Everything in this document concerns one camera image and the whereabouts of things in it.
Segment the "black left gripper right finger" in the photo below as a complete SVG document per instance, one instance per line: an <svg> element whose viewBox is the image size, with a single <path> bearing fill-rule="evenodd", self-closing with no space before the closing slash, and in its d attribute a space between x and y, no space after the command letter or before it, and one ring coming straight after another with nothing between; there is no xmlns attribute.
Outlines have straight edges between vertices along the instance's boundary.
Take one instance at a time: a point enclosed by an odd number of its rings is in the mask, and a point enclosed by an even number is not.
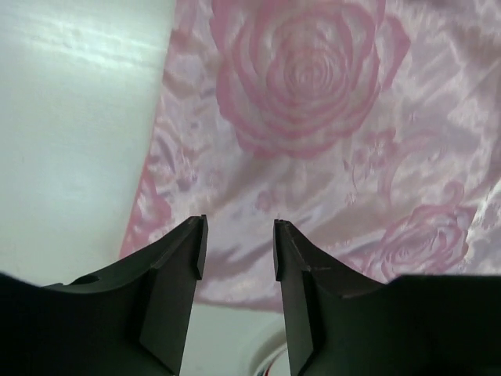
<svg viewBox="0 0 501 376"><path fill-rule="evenodd" d="M497 375L500 279L399 277L388 284L273 227L293 375Z"/></svg>

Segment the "white plate green red rim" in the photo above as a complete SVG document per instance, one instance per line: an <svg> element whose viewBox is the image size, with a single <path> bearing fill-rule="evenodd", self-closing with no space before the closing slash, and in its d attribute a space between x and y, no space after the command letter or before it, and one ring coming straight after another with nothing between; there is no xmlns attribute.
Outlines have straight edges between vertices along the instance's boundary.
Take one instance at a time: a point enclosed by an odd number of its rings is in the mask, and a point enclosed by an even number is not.
<svg viewBox="0 0 501 376"><path fill-rule="evenodd" d="M283 316L261 325L243 349L242 375L290 375L289 353Z"/></svg>

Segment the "pink rose satin placemat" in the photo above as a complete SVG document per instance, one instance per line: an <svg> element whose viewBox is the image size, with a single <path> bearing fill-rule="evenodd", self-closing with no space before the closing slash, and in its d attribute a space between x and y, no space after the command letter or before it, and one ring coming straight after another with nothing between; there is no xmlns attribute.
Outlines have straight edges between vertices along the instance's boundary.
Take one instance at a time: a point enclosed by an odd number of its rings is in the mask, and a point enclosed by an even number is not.
<svg viewBox="0 0 501 376"><path fill-rule="evenodd" d="M382 282L499 273L499 2L177 2L121 256L201 214L208 304L280 309L276 219Z"/></svg>

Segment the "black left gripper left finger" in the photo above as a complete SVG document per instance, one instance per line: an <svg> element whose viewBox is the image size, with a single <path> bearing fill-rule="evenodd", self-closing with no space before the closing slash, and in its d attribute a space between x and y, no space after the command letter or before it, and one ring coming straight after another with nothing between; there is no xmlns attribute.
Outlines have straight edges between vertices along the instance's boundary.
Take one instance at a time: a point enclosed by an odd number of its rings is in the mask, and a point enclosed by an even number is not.
<svg viewBox="0 0 501 376"><path fill-rule="evenodd" d="M179 374L207 232L207 218L192 216L70 284L2 274L2 374Z"/></svg>

